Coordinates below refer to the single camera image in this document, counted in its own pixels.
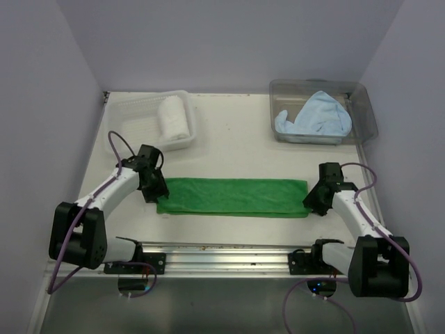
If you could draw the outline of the white towel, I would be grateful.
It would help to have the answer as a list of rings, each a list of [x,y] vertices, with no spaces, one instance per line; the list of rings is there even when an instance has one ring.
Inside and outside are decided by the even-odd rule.
[[[161,141],[176,141],[190,137],[184,103],[180,97],[164,99],[158,107],[157,115],[161,128]]]

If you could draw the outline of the white plastic basket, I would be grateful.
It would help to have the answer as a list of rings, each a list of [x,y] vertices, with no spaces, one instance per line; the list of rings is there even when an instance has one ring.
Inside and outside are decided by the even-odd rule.
[[[177,140],[163,140],[159,106],[166,99],[180,99],[184,108],[184,118],[189,137]],[[133,150],[142,144],[153,145],[162,152],[188,148],[197,135],[195,108],[191,96],[185,90],[162,93],[112,92],[108,94],[102,119],[104,145],[112,153],[108,143],[108,133],[115,131],[122,135]]]

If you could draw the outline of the green towel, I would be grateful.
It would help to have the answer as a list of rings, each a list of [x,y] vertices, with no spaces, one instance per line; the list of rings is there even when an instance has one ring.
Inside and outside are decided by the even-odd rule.
[[[174,177],[166,180],[170,195],[160,198],[158,214],[306,218],[310,210],[304,180]]]

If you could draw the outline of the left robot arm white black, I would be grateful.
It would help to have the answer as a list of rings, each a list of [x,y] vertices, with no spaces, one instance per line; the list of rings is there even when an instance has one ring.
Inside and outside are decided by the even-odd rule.
[[[74,203],[59,204],[54,213],[50,258],[87,269],[120,262],[129,273],[139,272],[145,257],[137,249],[138,242],[106,236],[106,219],[134,191],[141,191],[146,203],[169,195],[160,168],[137,172],[123,167],[114,170],[92,193]]]

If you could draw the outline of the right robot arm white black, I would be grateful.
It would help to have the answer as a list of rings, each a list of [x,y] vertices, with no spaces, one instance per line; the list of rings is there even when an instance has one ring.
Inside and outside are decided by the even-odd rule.
[[[325,273],[333,267],[347,276],[357,297],[401,299],[407,295],[409,244],[377,221],[352,182],[317,182],[303,205],[319,216],[335,211],[355,240],[352,248],[336,239],[316,240],[309,257],[315,272]]]

